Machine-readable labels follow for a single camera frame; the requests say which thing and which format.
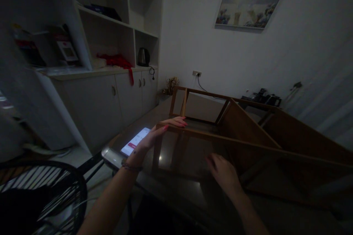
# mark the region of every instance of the hand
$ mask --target hand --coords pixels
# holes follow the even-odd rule
[[[212,153],[206,157],[206,162],[213,177],[230,199],[244,194],[236,170],[229,161]]]
[[[167,120],[161,121],[161,123],[170,124],[170,125],[174,125],[177,127],[185,127],[188,124],[184,121],[184,119],[185,119],[185,117],[179,116],[179,117],[175,117],[172,119],[167,119]]]
[[[162,123],[165,123],[164,127],[160,129],[156,129],[156,126],[154,126],[150,132],[140,141],[140,143],[136,146],[135,150],[131,153],[129,158],[127,159],[127,163],[130,166],[141,166],[143,163],[143,160],[145,159],[145,155],[149,149],[151,149],[154,146],[154,143],[158,137],[162,137],[163,134],[167,131],[168,129],[168,124],[175,125],[177,127],[185,127],[187,126],[187,123],[184,121],[184,117],[175,117],[173,119],[167,119],[162,121]]]
[[[154,146],[157,138],[162,137],[167,131],[168,125],[161,127],[160,129],[150,130],[148,134],[139,142],[134,151],[130,154],[126,163],[133,167],[142,166],[145,155],[149,149]]]

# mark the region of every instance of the cabinet door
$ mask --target cabinet door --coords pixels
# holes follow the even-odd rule
[[[134,85],[130,83],[129,73],[115,75],[120,107],[124,125],[131,125],[142,116],[142,80],[141,72],[133,73]]]
[[[114,75],[63,82],[68,110],[92,153],[123,128]]]
[[[155,108],[157,103],[157,70],[154,73],[154,80],[149,71],[142,72],[142,114],[146,114]]]

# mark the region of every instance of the black kettle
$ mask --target black kettle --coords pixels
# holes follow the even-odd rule
[[[140,48],[139,55],[137,57],[137,65],[148,67],[150,63],[150,53],[146,48]]]
[[[282,99],[276,96],[275,94],[272,94],[272,95],[267,95],[264,101],[265,101],[264,103],[265,105],[272,105],[272,106],[279,107],[279,105],[282,102]]]

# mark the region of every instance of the electric kettle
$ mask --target electric kettle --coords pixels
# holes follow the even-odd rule
[[[150,63],[150,53],[146,48],[140,48],[139,55],[137,57],[137,65],[148,67]]]

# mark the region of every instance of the woman's left hand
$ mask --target woman's left hand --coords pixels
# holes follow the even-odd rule
[[[168,129],[169,124],[174,125],[177,127],[185,127],[188,124],[184,121],[185,117],[175,117],[173,119],[167,119],[164,121],[161,121],[161,123],[165,123],[166,125],[163,128],[157,129],[156,126],[154,126],[151,131],[144,137],[140,143],[137,145],[142,148],[145,148],[149,150],[154,146],[154,143],[158,137],[162,137],[164,132]]]
[[[164,127],[161,127],[160,129],[156,129],[156,126],[154,126],[150,132],[140,141],[140,143],[136,146],[135,150],[133,153],[129,156],[126,162],[128,162],[130,165],[136,165],[138,164],[139,166],[142,164],[144,157],[149,149],[151,149],[154,146],[154,143],[156,142],[157,138],[163,137],[163,134],[167,131],[169,124],[177,126],[177,127],[185,127],[187,126],[187,123],[184,121],[185,117],[175,117],[173,119],[167,119],[162,121],[162,123],[165,123],[166,125]]]

